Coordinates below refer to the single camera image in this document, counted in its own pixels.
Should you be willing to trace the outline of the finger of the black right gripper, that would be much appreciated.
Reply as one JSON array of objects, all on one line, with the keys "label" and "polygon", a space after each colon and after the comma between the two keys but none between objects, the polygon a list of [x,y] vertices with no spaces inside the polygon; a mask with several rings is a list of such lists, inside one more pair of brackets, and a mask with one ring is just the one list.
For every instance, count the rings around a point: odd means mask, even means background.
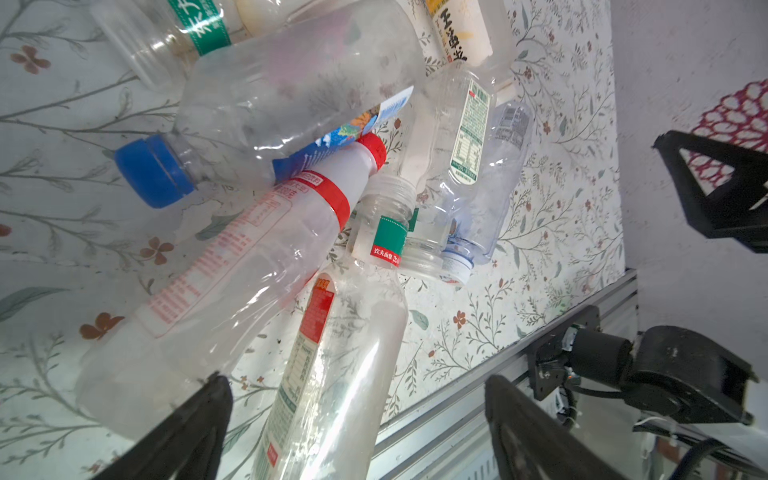
[{"label": "finger of the black right gripper", "polygon": [[[670,130],[654,142],[676,188],[686,221],[708,239],[732,238],[756,254],[767,252],[767,154]],[[705,192],[681,155],[702,154],[733,169]]]}]

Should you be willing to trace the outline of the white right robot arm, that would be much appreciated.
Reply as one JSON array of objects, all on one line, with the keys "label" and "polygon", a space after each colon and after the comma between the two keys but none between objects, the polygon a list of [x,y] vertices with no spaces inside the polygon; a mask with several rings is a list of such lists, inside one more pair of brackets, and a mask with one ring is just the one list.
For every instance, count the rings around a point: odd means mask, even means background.
[{"label": "white right robot arm", "polygon": [[[750,251],[767,251],[767,155],[754,147],[668,131],[654,142],[676,188],[689,226],[708,239],[732,238]],[[602,384],[587,395],[619,399],[679,425],[704,440],[683,461],[729,450],[767,471],[767,383],[745,360],[692,330],[655,326],[630,341],[599,331],[598,309],[532,344],[533,396],[542,400],[581,379]]]}]

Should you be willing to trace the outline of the clear bluish water bottle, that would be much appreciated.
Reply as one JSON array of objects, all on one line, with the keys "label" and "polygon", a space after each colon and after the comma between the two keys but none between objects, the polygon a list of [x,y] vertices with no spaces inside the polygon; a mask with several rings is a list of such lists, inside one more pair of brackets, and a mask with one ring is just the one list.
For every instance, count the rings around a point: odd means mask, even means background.
[{"label": "clear bluish water bottle", "polygon": [[533,126],[533,110],[519,101],[500,104],[491,113],[476,194],[455,217],[441,255],[439,278],[443,282],[464,285],[476,266],[492,259],[527,157]]}]

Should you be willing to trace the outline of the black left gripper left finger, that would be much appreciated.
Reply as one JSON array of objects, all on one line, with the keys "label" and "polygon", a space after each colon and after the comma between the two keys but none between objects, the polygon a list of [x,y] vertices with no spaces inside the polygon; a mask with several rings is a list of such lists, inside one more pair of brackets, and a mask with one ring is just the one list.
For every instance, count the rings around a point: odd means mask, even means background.
[{"label": "black left gripper left finger", "polygon": [[214,479],[233,410],[229,380],[211,375],[203,387],[95,480]]}]

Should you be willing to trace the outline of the small bottle yellow label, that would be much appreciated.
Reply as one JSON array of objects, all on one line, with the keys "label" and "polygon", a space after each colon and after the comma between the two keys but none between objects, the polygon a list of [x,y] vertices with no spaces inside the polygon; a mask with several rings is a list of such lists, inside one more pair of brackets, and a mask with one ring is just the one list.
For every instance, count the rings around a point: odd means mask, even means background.
[{"label": "small bottle yellow label", "polygon": [[503,1],[426,0],[427,14],[447,60],[489,76],[495,90],[512,83],[517,47]]}]

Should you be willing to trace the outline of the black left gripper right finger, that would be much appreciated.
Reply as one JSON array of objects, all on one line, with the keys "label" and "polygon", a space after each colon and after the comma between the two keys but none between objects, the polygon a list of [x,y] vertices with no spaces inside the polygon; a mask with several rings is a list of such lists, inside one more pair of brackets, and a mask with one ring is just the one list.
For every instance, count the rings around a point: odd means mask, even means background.
[{"label": "black left gripper right finger", "polygon": [[500,478],[622,477],[505,377],[490,376],[484,398]]}]

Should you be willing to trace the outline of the clear bottle green cap large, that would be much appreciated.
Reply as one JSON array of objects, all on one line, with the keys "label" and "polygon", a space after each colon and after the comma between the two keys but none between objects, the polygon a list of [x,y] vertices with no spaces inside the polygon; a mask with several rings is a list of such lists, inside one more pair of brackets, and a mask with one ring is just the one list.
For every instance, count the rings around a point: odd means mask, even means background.
[{"label": "clear bottle green cap large", "polygon": [[368,182],[346,250],[312,286],[252,478],[366,477],[408,322],[398,269],[415,200],[401,177]]}]

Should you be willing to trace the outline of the clear bottle red cap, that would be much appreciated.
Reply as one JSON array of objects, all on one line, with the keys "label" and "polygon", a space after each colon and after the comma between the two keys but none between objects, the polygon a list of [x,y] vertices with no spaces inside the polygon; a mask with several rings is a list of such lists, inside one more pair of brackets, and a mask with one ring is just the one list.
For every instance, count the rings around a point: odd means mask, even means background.
[{"label": "clear bottle red cap", "polygon": [[228,375],[323,265],[386,158],[383,141],[366,134],[246,209],[84,356],[77,404],[137,440],[209,376]]}]

